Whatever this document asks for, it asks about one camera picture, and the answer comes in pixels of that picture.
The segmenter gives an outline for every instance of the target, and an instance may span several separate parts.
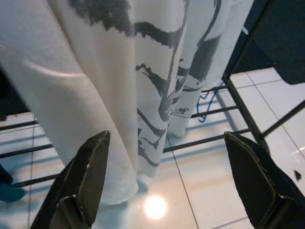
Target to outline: black metal frame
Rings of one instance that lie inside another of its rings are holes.
[[[228,65],[225,69],[225,72],[223,74],[223,77],[222,77],[222,80],[225,83],[225,85],[224,86],[219,86],[219,87],[214,87],[210,90],[202,91],[203,93],[211,92],[211,91],[214,91],[214,93],[217,93],[218,90],[228,89],[228,91],[229,91],[229,93],[230,93],[231,97],[233,98],[236,105],[220,108],[220,109],[217,109],[217,110],[202,112],[202,113],[194,114],[194,115],[191,116],[191,118],[196,118],[196,117],[200,117],[200,116],[204,116],[204,115],[210,115],[210,114],[215,114],[215,113],[219,113],[219,112],[227,112],[229,110],[238,109],[240,111],[243,119],[245,120],[248,128],[244,129],[244,130],[235,131],[235,133],[236,134],[242,134],[242,133],[251,132],[253,134],[255,140],[257,141],[257,143],[260,146],[262,146],[264,149],[266,149],[267,152],[269,152],[269,149],[268,149],[268,144],[265,141],[265,137],[268,134],[270,134],[271,132],[273,132],[277,127],[279,127],[284,122],[286,122],[288,119],[290,119],[295,114],[297,114],[299,111],[301,111],[305,107],[305,101],[302,101],[296,108],[294,108],[287,115],[285,115],[283,118],[281,118],[276,123],[274,123],[266,131],[261,133],[261,131],[257,127],[254,119],[252,118],[250,112],[248,111],[246,105],[244,104],[242,98],[240,97],[237,89],[233,85],[233,83],[230,79],[230,76],[235,71],[238,63],[242,59],[242,57],[243,57],[247,47],[249,46],[255,32],[257,31],[257,28],[259,27],[261,21],[263,20],[264,16],[266,15],[266,12],[268,11],[269,7],[272,5],[273,1],[274,0],[269,0],[266,3],[266,5],[264,6],[264,9],[261,11],[261,13],[258,17],[258,20],[256,21],[254,27],[252,28],[252,31],[249,33],[249,35],[248,35],[240,53],[238,53],[238,55],[236,55],[235,58],[231,57]],[[15,124],[15,125],[3,126],[3,127],[0,127],[0,131],[9,130],[9,129],[17,128],[17,127],[34,125],[34,124],[38,124],[38,121],[32,121],[32,122],[20,123],[20,124]],[[218,135],[218,136],[214,136],[214,137],[210,137],[210,138],[206,138],[206,139],[202,139],[202,140],[198,140],[198,141],[194,141],[194,142],[185,143],[185,144],[178,145],[178,146],[168,147],[168,148],[165,148],[163,150],[163,152],[166,153],[166,152],[169,152],[169,151],[173,151],[173,150],[177,150],[177,149],[181,149],[181,148],[185,148],[185,147],[190,147],[190,146],[195,146],[195,145],[198,145],[198,144],[203,144],[203,143],[207,143],[207,142],[211,142],[211,141],[215,141],[215,140],[219,140],[219,139],[223,139],[223,138],[224,138],[224,135]],[[39,151],[39,150],[47,149],[47,148],[52,148],[52,147],[53,146],[51,144],[48,144],[48,145],[44,145],[44,146],[38,146],[38,147],[34,147],[34,148],[18,150],[18,151],[14,151],[14,152],[1,154],[0,158],[15,156],[15,155],[19,155],[19,154],[25,154],[25,153],[29,153],[29,152],[35,152],[35,151]],[[40,182],[55,179],[56,176],[57,176],[57,174],[46,176],[46,177],[40,177],[40,178],[37,178],[37,179],[27,180],[27,181],[23,181],[23,182],[20,182],[20,183],[15,183],[14,186],[24,187],[24,186],[28,186],[28,185],[32,185],[32,184],[36,184],[36,183],[40,183]]]

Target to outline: blue cable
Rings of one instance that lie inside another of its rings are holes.
[[[213,99],[216,96],[217,92],[218,92],[218,90],[216,90],[214,92],[214,94],[213,94],[213,96],[212,96],[212,98],[211,98],[211,100],[210,100],[210,102],[208,104],[208,108],[206,109],[207,112],[210,110],[211,104],[212,104]],[[199,96],[199,99],[198,99],[198,102],[197,102],[197,114],[199,114],[199,101],[200,101],[200,99],[206,99],[207,96],[209,95],[209,93],[210,93],[210,91],[208,91],[205,96],[202,96],[202,95]],[[200,120],[200,118],[199,118],[198,121],[201,122],[201,123],[204,123],[205,119],[206,119],[206,115],[201,116],[201,118],[202,118],[202,120]]]

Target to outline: glossy floor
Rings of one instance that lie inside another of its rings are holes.
[[[305,84],[288,85],[273,69],[232,76],[250,113],[261,131],[281,118],[305,98]],[[200,101],[206,111],[212,94]],[[211,110],[233,105],[227,90],[214,98]],[[31,113],[10,116],[0,125],[33,120]],[[174,146],[246,128],[237,110],[191,119],[183,138],[168,134],[166,146]],[[267,137],[274,161],[305,194],[305,179],[296,181],[293,170],[305,176],[305,111]],[[0,132],[0,154],[49,143],[39,125]],[[6,159],[0,163],[15,182],[38,178],[63,169],[54,149],[45,149]],[[238,197],[223,140],[192,146],[163,155],[156,178],[140,183],[130,201],[100,205],[94,229],[251,229]],[[0,229],[29,228],[52,181],[26,187],[27,195],[18,202],[0,202]]]

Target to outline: white fabric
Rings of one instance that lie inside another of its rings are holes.
[[[252,2],[0,0],[0,65],[65,164],[110,130],[102,202],[120,203],[221,78]]]

